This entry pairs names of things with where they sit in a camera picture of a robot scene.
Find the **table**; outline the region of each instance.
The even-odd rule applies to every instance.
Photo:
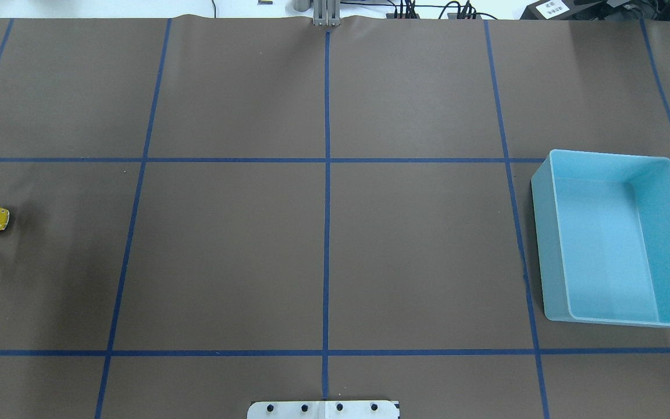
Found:
[[[543,315],[553,148],[670,157],[670,22],[0,20],[0,417],[670,417]]]
[[[341,5],[341,16],[385,17],[393,10],[369,3],[388,3],[376,0],[353,0],[362,5]],[[435,19],[441,8],[426,5],[445,5],[441,2],[419,2],[421,18]],[[518,19],[528,0],[475,0],[478,11],[498,19]],[[216,0],[218,17],[312,17],[312,10],[300,13],[293,9],[290,0],[274,0],[272,5],[258,5],[257,0]],[[116,18],[116,17],[175,17],[184,14],[213,16],[211,0],[61,0],[60,2],[12,2],[0,0],[0,17],[15,18]]]

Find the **light blue plastic bin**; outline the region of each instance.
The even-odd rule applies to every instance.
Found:
[[[553,150],[532,191],[548,319],[670,326],[670,159]]]

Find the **metal bracket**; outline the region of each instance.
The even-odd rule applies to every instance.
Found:
[[[314,26],[340,26],[340,0],[313,0]]]
[[[247,419],[399,419],[400,404],[388,400],[257,402]]]

